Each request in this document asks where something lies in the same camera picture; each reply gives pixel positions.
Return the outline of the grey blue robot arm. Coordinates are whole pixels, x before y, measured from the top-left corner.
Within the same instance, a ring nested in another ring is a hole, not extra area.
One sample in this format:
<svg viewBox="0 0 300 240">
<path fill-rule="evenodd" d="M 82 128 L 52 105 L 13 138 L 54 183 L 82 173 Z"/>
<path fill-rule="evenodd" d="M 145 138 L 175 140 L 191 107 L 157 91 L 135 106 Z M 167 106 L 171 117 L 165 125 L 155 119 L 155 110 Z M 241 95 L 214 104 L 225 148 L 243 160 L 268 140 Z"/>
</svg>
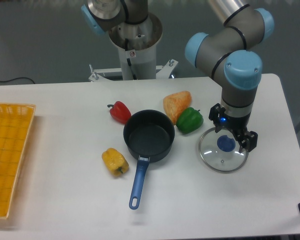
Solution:
<svg viewBox="0 0 300 240">
<path fill-rule="evenodd" d="M 211 0 L 209 5 L 224 28 L 213 36 L 193 35 L 184 55 L 221 86 L 221 101 L 209 113 L 215 131 L 227 129 L 240 149 L 250 152 L 258 135 L 247 124 L 263 68 L 251 48 L 273 33 L 274 19 L 267 10 L 253 9 L 244 0 Z M 149 12 L 146 0 L 89 0 L 81 12 L 95 34 L 108 33 L 118 50 L 124 80 L 156 77 L 156 47 L 163 27 Z"/>
</svg>

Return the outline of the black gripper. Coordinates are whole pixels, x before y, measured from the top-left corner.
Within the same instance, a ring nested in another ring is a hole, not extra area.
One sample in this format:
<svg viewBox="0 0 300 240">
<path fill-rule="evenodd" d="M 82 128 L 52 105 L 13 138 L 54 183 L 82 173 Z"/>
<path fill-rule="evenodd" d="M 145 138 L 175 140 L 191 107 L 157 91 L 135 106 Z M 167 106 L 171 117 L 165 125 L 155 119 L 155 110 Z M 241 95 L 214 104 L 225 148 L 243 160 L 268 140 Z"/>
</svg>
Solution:
<svg viewBox="0 0 300 240">
<path fill-rule="evenodd" d="M 257 146 L 258 134 L 254 131 L 248 131 L 247 125 L 251 113 L 241 116 L 233 117 L 225 113 L 226 109 L 217 103 L 211 107 L 209 112 L 209 120 L 213 122 L 215 132 L 218 133 L 221 129 L 226 129 L 231 132 L 239 143 L 239 153 L 243 151 L 251 152 Z"/>
</svg>

